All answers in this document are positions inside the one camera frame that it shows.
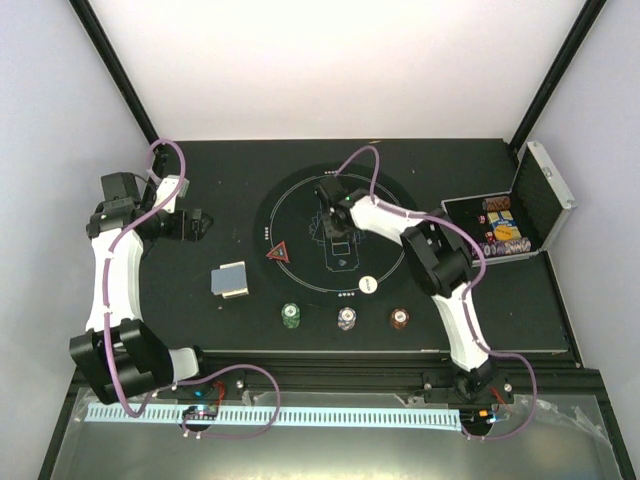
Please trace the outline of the red triangular marker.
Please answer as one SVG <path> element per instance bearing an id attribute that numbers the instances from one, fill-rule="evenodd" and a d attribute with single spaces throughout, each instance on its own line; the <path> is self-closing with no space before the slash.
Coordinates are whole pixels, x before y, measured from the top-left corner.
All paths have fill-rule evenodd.
<path id="1" fill-rule="evenodd" d="M 286 246 L 285 241 L 279 242 L 277 245 L 272 247 L 269 252 L 266 254 L 266 257 L 270 260 L 276 260 L 284 263 L 289 263 L 289 253 Z"/>

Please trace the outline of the green poker chip stack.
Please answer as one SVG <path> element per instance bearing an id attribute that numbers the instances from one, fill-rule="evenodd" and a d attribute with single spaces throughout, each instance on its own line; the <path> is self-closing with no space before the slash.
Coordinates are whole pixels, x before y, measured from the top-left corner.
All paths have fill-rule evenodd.
<path id="1" fill-rule="evenodd" d="M 295 303 L 286 303 L 281 309 L 282 322 L 289 329 L 299 326 L 300 316 L 300 308 Z"/>

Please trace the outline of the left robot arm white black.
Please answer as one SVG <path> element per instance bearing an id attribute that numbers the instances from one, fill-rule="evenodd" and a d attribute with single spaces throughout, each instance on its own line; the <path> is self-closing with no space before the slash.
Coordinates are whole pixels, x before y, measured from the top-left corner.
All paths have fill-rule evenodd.
<path id="1" fill-rule="evenodd" d="M 179 210 L 188 182 L 169 175 L 142 197 L 132 173 L 101 179 L 104 199 L 86 226 L 95 259 L 94 294 L 85 332 L 69 353 L 98 399 L 113 404 L 179 382 L 193 399 L 214 388 L 196 347 L 169 349 L 143 322 L 140 264 L 147 241 L 199 241 L 212 225 L 200 209 Z"/>

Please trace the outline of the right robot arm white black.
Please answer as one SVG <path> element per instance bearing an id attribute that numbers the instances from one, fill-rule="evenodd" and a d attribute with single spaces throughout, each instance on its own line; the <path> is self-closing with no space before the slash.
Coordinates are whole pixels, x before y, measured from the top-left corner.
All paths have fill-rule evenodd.
<path id="1" fill-rule="evenodd" d="M 427 214 L 393 205 L 364 189 L 349 192 L 335 177 L 321 180 L 315 194 L 327 236 L 360 230 L 402 247 L 414 282 L 434 301 L 443 322 L 453 389 L 461 400 L 479 402 L 491 390 L 494 368 L 471 294 L 477 282 L 469 252 L 478 248 L 473 239 L 442 210 Z"/>

